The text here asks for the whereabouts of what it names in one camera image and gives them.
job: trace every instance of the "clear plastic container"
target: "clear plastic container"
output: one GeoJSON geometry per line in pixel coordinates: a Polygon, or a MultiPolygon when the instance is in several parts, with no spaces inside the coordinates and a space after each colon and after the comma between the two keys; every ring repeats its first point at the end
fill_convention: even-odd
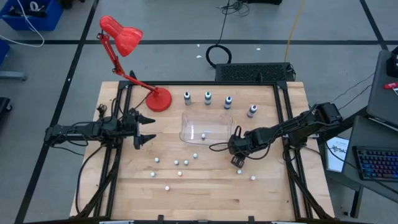
{"type": "Polygon", "coordinates": [[[232,125],[233,117],[228,110],[186,110],[182,114],[180,139],[206,146],[228,142],[232,125]]]}

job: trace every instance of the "white paper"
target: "white paper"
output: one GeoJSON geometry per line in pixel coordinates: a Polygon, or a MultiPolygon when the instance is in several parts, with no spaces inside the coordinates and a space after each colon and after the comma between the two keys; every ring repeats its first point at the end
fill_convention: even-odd
{"type": "MultiPolygon", "coordinates": [[[[334,137],[330,139],[327,144],[334,155],[345,161],[349,140],[334,137]]],[[[335,172],[343,170],[344,162],[336,158],[329,149],[327,150],[326,169],[335,172]]]]}

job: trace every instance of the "gray floor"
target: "gray floor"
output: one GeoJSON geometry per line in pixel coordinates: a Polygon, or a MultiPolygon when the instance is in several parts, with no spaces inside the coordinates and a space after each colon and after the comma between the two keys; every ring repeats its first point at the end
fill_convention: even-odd
{"type": "MultiPolygon", "coordinates": [[[[57,29],[44,32],[47,40],[79,40],[93,0],[64,11],[57,29]]],[[[367,0],[382,36],[398,40],[396,0],[367,0]]],[[[223,15],[216,6],[225,0],[128,1],[100,0],[88,32],[94,40],[100,31],[99,19],[114,16],[125,26],[144,31],[144,40],[217,39],[223,15]]],[[[246,17],[228,16],[224,39],[286,40],[300,1],[284,0],[280,6],[252,4],[246,17]]],[[[0,21],[0,33],[12,39],[34,40],[31,32],[16,32],[0,21]]],[[[297,23],[294,40],[377,40],[359,0],[306,0],[297,23]]],[[[285,45],[226,45],[233,62],[281,62],[285,45]]],[[[214,80],[207,64],[208,45],[140,45],[121,58],[125,70],[134,69],[141,80],[214,80]]],[[[26,72],[26,82],[0,80],[0,96],[9,97],[14,110],[4,120],[0,134],[0,217],[14,221],[23,194],[40,152],[45,128],[50,124],[65,77],[77,45],[44,45],[40,49],[11,45],[2,70],[26,72]]],[[[292,45],[289,61],[304,82],[310,103],[330,101],[374,72],[379,45],[292,45]]],[[[211,58],[225,62],[226,55],[214,50],[211,58]]],[[[78,62],[60,124],[91,120],[102,81],[119,80],[101,45],[85,45],[78,62]]],[[[344,105],[371,79],[360,84],[335,103],[344,105]]],[[[344,117],[366,105],[365,92],[345,109],[344,117]]],[[[83,148],[71,149],[84,152],[83,148]]],[[[26,222],[67,218],[82,158],[57,149],[50,150],[30,204],[26,222]]],[[[365,190],[359,219],[343,215],[349,210],[353,191],[329,182],[335,214],[357,222],[394,223],[398,204],[365,190]]]]}

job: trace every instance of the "red desk lamp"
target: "red desk lamp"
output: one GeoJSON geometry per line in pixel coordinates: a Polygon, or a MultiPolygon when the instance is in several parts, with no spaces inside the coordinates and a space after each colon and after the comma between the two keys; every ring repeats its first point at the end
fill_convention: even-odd
{"type": "Polygon", "coordinates": [[[97,38],[99,38],[101,43],[104,45],[106,52],[114,64],[112,72],[127,78],[136,85],[140,85],[150,90],[150,93],[146,98],[146,103],[149,109],[159,112],[166,110],[172,103],[172,95],[170,92],[165,88],[153,87],[126,75],[119,63],[118,56],[114,53],[109,42],[109,36],[113,37],[116,48],[122,57],[125,57],[137,47],[138,43],[142,39],[142,31],[133,27],[123,27],[111,16],[103,16],[99,21],[99,25],[103,31],[108,33],[104,34],[102,32],[98,34],[97,38]]]}

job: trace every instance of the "blue bin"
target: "blue bin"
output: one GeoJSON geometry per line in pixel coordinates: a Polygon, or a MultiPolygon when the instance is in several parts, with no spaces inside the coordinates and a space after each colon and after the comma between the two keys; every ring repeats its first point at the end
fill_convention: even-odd
{"type": "MultiPolygon", "coordinates": [[[[32,17],[28,16],[29,22],[37,29],[37,30],[54,30],[57,26],[58,21],[62,15],[62,7],[59,5],[57,0],[34,0],[37,4],[44,4],[47,6],[45,12],[47,13],[47,17],[32,17]]],[[[31,0],[20,0],[24,10],[26,6],[29,7],[29,3],[31,0]]],[[[8,12],[11,7],[17,7],[21,9],[17,0],[8,0],[4,7],[0,11],[0,18],[3,19],[11,26],[14,30],[30,30],[27,22],[25,21],[24,16],[8,16],[8,12]]]]}
{"type": "Polygon", "coordinates": [[[9,49],[10,46],[5,41],[0,39],[0,67],[4,59],[6,58],[9,49]]]}

